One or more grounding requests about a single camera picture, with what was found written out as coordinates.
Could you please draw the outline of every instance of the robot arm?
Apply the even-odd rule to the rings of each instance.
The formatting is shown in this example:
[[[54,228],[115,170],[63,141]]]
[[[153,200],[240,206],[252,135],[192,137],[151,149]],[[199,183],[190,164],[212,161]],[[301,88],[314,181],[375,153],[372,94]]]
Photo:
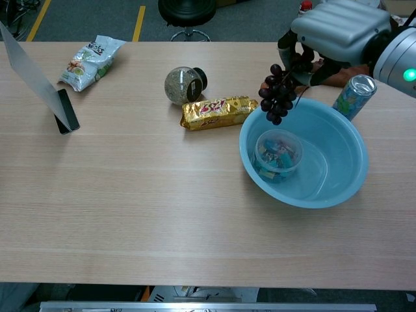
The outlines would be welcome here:
[[[297,42],[302,56],[294,50]],[[416,98],[416,28],[392,31],[386,11],[345,0],[320,4],[292,22],[278,49],[286,70],[303,85],[319,85],[341,68],[367,64],[375,79]],[[324,59],[315,73],[313,50]]]

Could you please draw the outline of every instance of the black stool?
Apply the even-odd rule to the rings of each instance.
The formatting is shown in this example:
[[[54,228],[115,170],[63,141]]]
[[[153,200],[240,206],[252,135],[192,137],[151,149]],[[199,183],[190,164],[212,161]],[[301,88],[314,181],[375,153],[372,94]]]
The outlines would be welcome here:
[[[174,34],[170,41],[174,41],[180,34],[185,35],[185,41],[192,41],[194,33],[200,34],[211,41],[203,31],[197,31],[194,26],[207,23],[215,15],[215,0],[159,0],[159,12],[169,25],[185,28]]]

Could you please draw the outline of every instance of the red bottle cap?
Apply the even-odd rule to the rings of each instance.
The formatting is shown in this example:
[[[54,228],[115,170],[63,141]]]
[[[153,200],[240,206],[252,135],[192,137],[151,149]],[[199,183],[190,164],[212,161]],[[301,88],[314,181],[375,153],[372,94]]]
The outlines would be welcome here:
[[[302,1],[302,4],[300,5],[300,10],[309,11],[309,10],[312,10],[312,6],[313,6],[312,1],[305,0],[305,1]]]

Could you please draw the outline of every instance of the beverage can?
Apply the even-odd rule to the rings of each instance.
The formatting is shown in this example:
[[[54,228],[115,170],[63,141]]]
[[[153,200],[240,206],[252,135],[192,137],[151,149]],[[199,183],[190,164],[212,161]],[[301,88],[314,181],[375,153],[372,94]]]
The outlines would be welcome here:
[[[332,108],[352,120],[376,93],[376,81],[367,75],[357,75],[349,80]]]

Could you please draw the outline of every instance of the blue plastic basin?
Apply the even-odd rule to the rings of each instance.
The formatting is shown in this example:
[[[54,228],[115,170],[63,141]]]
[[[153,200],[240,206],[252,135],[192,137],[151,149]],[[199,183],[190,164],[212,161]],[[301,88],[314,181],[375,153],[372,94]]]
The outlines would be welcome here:
[[[257,139],[275,128],[296,135],[304,149],[295,173],[280,183],[262,180],[250,162]],[[352,197],[369,170],[367,149],[352,123],[335,109],[305,98],[279,126],[268,122],[260,108],[252,112],[241,128],[240,156],[250,177],[267,194],[312,209],[331,207]]]

